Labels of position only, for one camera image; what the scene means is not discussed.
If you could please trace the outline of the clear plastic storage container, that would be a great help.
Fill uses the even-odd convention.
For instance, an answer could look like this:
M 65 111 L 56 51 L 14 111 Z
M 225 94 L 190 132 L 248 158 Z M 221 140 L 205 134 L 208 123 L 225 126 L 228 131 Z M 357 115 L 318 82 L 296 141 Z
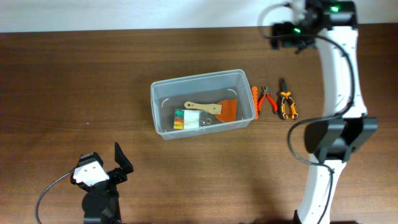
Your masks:
M 244 128 L 255 117 L 241 69 L 157 81 L 150 97 L 155 130 L 164 140 Z

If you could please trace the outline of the orange perforated plastic strip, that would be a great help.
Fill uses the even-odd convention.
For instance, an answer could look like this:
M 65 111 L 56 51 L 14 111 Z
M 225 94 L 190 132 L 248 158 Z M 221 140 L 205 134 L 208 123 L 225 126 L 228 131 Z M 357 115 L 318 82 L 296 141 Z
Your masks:
M 254 111 L 255 111 L 254 119 L 258 119 L 258 117 L 259 117 L 259 113 L 258 113 L 258 88 L 256 86 L 252 86 L 251 91 L 252 91 L 252 97 L 253 97 L 253 103 L 254 103 Z

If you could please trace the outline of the orange scraper with wooden handle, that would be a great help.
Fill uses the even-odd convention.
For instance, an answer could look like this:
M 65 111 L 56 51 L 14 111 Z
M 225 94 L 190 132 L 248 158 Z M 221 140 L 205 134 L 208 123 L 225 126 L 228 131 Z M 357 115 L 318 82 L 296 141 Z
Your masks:
M 236 121 L 238 100 L 223 100 L 218 103 L 199 104 L 186 101 L 184 107 L 189 110 L 202 110 L 215 115 L 216 119 L 222 123 Z

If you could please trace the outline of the clear pack of coloured clips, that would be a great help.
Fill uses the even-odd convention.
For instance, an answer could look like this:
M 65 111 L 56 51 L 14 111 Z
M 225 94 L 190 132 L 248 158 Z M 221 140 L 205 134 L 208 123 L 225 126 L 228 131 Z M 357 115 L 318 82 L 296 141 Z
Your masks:
M 174 129 L 196 129 L 212 123 L 207 113 L 200 110 L 175 110 Z

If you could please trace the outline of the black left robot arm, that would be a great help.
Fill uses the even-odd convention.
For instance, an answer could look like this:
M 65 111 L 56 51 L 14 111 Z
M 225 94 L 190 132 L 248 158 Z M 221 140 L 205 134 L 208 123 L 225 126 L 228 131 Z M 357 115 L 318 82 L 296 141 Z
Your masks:
M 134 168 L 118 143 L 114 144 L 114 160 L 119 166 L 106 171 L 100 155 L 92 152 L 82 155 L 72 172 L 70 182 L 86 191 L 81 203 L 84 224 L 122 222 L 117 185 L 127 181 Z

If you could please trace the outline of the orange black needle nose pliers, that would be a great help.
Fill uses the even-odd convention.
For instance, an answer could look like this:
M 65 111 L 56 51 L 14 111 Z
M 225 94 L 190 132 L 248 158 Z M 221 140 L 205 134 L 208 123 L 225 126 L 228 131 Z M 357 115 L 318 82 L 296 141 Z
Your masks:
M 281 119 L 287 120 L 289 118 L 293 120 L 298 119 L 298 110 L 295 101 L 292 98 L 292 94 L 287 89 L 287 84 L 284 78 L 279 79 L 280 92 L 278 95 L 278 113 Z

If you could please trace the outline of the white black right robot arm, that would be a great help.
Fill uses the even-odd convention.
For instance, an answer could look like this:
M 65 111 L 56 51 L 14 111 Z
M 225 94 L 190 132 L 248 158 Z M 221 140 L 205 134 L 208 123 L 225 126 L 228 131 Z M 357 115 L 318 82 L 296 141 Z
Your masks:
M 330 210 L 338 179 L 351 155 L 378 129 L 368 116 L 358 76 L 357 10 L 353 1 L 289 1 L 290 22 L 276 23 L 269 36 L 273 49 L 315 47 L 323 72 L 324 104 L 320 118 L 294 124 L 288 136 L 305 126 L 304 144 L 309 158 L 290 152 L 309 166 L 308 181 L 293 223 L 330 223 Z

